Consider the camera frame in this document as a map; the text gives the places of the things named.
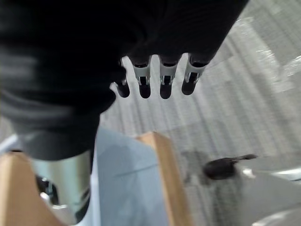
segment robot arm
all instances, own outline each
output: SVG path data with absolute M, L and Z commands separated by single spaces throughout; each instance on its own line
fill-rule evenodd
M 99 115 L 115 100 L 110 84 L 126 85 L 120 59 L 131 58 L 148 97 L 149 59 L 160 55 L 168 98 L 179 57 L 191 53 L 183 82 L 191 94 L 247 0 L 93 2 L 0 1 L 1 114 L 31 159 L 41 197 L 66 224 L 88 207 Z

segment light blue paper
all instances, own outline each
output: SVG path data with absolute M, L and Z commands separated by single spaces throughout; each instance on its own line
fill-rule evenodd
M 101 226 L 167 226 L 155 151 L 106 129 L 96 149 Z

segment plastic wrap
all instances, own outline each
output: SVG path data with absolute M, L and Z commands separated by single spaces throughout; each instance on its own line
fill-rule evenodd
M 246 47 L 247 54 L 256 59 L 261 74 L 271 84 L 274 93 L 293 89 L 294 84 L 289 76 L 301 72 L 301 56 L 282 66 L 273 51 L 253 30 L 251 25 L 253 20 L 252 17 L 237 20 L 231 34 L 240 39 Z

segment black fabric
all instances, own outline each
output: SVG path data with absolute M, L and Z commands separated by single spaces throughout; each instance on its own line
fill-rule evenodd
M 246 3 L 0 0 L 1 114 L 34 158 L 93 149 L 121 57 L 190 52 L 208 63 Z

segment wooden board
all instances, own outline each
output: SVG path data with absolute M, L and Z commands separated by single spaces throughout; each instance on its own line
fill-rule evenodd
M 171 141 L 156 132 L 137 140 L 156 151 L 170 226 L 194 226 Z

